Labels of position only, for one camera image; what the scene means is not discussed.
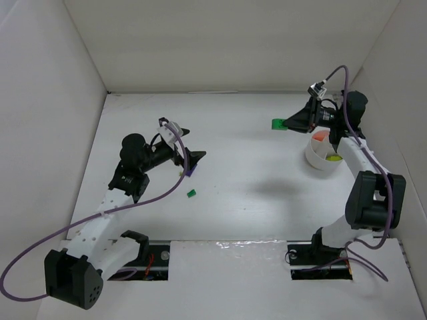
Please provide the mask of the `purple lego plate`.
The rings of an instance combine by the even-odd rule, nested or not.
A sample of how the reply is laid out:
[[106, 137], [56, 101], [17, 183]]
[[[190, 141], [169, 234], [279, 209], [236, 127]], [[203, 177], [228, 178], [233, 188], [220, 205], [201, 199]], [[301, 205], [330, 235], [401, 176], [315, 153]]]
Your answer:
[[186, 177], [191, 177], [191, 175], [193, 174], [193, 172], [195, 171], [195, 169], [197, 168], [197, 164], [195, 164], [191, 169], [188, 169], [187, 171], [186, 171], [186, 174], [185, 174], [185, 176]]

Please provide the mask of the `dark green curved lego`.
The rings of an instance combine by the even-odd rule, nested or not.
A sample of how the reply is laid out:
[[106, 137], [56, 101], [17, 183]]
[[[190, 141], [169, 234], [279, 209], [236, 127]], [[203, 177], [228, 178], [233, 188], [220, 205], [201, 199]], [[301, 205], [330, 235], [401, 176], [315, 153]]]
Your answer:
[[286, 120], [285, 119], [273, 119], [272, 120], [272, 130], [287, 130], [288, 127], [286, 126]]

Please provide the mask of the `orange round lego piece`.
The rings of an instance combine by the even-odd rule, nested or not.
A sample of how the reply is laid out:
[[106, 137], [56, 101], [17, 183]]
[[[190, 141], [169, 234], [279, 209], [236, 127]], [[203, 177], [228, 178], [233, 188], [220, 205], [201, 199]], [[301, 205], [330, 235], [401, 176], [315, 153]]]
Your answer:
[[330, 134], [329, 131], [318, 131], [313, 134], [312, 139], [322, 142], [325, 138], [329, 136], [329, 134]]

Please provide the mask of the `small dark green lego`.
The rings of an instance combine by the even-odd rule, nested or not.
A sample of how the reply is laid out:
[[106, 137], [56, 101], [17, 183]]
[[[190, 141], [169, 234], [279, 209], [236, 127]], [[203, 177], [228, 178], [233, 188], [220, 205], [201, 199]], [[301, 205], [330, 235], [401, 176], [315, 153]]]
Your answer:
[[188, 198], [191, 198], [191, 197], [193, 197], [193, 196], [195, 196], [196, 195], [196, 191], [195, 191], [195, 189], [192, 189], [191, 191], [189, 191], [188, 193], [187, 193], [187, 197]]

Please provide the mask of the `lime green square lego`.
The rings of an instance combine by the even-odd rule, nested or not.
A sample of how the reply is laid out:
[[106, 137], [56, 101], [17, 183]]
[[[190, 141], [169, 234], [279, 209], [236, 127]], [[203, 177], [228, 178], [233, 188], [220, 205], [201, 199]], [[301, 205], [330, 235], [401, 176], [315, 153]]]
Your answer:
[[341, 161], [342, 158], [339, 155], [331, 155], [329, 157], [326, 158], [327, 161]]

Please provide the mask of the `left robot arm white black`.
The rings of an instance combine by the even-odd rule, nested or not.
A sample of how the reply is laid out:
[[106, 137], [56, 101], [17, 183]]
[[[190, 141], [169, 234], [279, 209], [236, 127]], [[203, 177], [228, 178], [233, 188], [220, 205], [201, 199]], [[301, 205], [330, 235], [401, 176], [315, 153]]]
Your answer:
[[84, 221], [64, 248], [45, 257], [48, 296], [88, 310], [99, 299], [107, 280], [128, 263], [147, 258], [148, 236], [125, 229], [122, 221], [141, 203], [149, 184], [148, 171], [169, 160], [191, 171], [206, 155], [205, 151], [184, 147], [181, 137], [188, 133], [164, 119], [157, 130], [159, 143], [149, 144], [139, 133], [123, 138], [119, 163], [96, 214]]

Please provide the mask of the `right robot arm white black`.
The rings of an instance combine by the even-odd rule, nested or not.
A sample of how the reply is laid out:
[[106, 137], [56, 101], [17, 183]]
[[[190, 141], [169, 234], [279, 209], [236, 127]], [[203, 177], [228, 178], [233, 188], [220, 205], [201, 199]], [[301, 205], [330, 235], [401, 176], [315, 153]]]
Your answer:
[[319, 228], [310, 245], [301, 254], [311, 264], [326, 259], [352, 242], [363, 242], [362, 236], [382, 232], [383, 236], [369, 249], [379, 249], [390, 230], [400, 222], [406, 180], [387, 170], [368, 148], [359, 127], [368, 103], [359, 91], [343, 94], [341, 105], [325, 107], [322, 100], [311, 95], [306, 105], [283, 120], [282, 125], [298, 133], [311, 133], [316, 127], [329, 130], [328, 141], [345, 161], [354, 176], [354, 184], [346, 201], [344, 215], [334, 223]]

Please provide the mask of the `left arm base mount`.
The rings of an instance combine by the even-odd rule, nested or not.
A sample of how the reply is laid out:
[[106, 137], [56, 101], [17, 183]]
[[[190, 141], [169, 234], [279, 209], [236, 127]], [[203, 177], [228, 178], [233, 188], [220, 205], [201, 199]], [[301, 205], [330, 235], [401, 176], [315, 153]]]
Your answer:
[[169, 276], [170, 241], [151, 241], [144, 261], [129, 262], [109, 278], [110, 281], [167, 281]]

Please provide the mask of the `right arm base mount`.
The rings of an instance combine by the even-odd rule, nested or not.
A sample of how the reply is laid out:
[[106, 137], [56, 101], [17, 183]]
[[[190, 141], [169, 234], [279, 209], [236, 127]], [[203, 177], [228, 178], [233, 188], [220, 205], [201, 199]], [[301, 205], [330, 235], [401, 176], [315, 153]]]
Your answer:
[[285, 254], [294, 281], [352, 280], [347, 261], [326, 266], [342, 257], [347, 257], [343, 248], [315, 249], [311, 241], [288, 241]]

